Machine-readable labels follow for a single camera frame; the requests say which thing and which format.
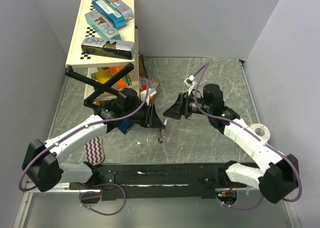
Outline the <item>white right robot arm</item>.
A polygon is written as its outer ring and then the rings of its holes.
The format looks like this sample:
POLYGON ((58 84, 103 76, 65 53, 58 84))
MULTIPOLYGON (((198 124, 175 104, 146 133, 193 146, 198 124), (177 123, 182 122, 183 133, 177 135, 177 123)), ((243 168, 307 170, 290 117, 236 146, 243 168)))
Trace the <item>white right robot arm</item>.
POLYGON ((209 114, 209 122, 222 135, 234 141, 257 167, 229 161, 220 168, 219 183, 230 187, 242 183, 260 190, 265 199, 277 203, 299 187, 299 163, 293 155, 273 151, 268 143, 251 130, 244 120, 225 105, 223 92, 217 84, 208 84, 203 94, 196 97, 195 90, 179 93, 176 102, 164 111, 167 118, 189 119, 193 114, 209 114))

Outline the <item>small padlock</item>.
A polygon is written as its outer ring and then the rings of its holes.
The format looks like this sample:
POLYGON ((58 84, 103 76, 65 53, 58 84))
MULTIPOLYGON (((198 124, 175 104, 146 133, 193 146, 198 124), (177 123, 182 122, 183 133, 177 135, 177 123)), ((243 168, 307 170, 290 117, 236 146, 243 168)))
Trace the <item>small padlock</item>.
POLYGON ((160 134, 157 138, 158 143, 162 144, 164 142, 164 137, 162 134, 160 134))

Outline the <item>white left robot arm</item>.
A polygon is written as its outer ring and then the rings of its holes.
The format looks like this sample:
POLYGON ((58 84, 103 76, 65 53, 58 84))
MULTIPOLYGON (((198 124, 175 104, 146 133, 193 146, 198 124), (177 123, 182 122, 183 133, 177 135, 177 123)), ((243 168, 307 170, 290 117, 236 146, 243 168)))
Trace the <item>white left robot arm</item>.
POLYGON ((155 93, 154 89, 148 88, 138 95, 135 90, 124 88, 115 99, 96 107, 93 115, 66 133, 45 142, 35 139, 28 145, 22 177, 27 176, 41 192, 65 182, 95 188, 100 175, 92 163, 66 163, 65 160, 86 143, 119 127, 124 120, 144 128, 163 128, 150 102, 155 93))

